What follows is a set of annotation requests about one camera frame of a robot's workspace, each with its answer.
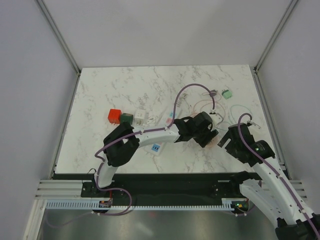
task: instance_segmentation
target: block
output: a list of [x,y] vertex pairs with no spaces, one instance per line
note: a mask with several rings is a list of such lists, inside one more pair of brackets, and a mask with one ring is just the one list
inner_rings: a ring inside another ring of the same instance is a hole
[[225,90],[222,92],[222,96],[225,98],[225,99],[229,99],[232,97],[232,93],[229,91],[229,90]]
[[137,125],[142,125],[146,120],[146,111],[143,109],[137,109],[134,114],[134,120]]
[[128,122],[130,125],[132,125],[132,122],[134,121],[134,116],[130,113],[122,113],[120,116],[120,123]]
[[119,109],[110,109],[108,120],[111,124],[120,124],[120,116],[122,112]]

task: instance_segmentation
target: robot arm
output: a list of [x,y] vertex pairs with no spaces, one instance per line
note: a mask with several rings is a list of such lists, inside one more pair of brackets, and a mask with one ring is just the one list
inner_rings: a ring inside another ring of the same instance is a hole
[[104,140],[104,145],[112,143],[121,137],[134,132],[142,132],[123,139],[103,152],[106,155],[107,162],[103,164],[95,181],[100,188],[109,186],[118,167],[130,161],[138,148],[142,148],[154,143],[178,143],[187,142],[194,139],[201,147],[205,147],[210,141],[218,135],[218,131],[213,129],[212,118],[205,112],[197,114],[195,117],[184,117],[175,119],[173,125],[161,131],[148,131],[154,127],[132,127],[129,123],[121,123]]
[[280,240],[314,239],[315,232],[320,229],[320,215],[316,215],[302,200],[282,171],[270,146],[263,140],[256,142],[250,134],[249,126],[250,123],[240,124],[242,137],[264,161],[244,145],[238,125],[228,128],[218,146],[223,147],[230,139],[225,147],[227,153],[242,163],[248,163],[267,184],[273,198],[257,184],[256,180],[251,179],[247,172],[237,173],[233,178],[234,184],[239,186],[243,196],[250,199],[267,216]]

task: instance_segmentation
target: green cube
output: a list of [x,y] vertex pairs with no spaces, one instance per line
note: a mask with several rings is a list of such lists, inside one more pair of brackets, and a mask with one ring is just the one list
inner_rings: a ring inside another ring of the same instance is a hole
[[222,92],[222,96],[225,98],[225,99],[229,99],[232,97],[232,93],[229,91],[229,90],[225,90]]
[[120,115],[120,123],[128,122],[130,125],[132,125],[133,120],[134,116],[130,113],[122,113]]

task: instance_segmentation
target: cube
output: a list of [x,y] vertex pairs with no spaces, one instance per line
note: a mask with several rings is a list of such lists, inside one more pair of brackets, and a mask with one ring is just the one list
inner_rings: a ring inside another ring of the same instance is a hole
[[110,109],[108,120],[111,124],[120,124],[120,116],[122,112],[119,109]]
[[132,125],[132,122],[134,121],[134,116],[130,113],[122,113],[120,116],[120,123],[128,122],[130,125]]

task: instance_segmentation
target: dark green cube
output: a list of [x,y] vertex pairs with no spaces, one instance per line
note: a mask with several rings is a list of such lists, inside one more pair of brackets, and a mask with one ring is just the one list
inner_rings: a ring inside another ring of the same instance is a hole
[[132,125],[133,120],[134,116],[130,113],[122,113],[120,116],[120,123],[128,122]]

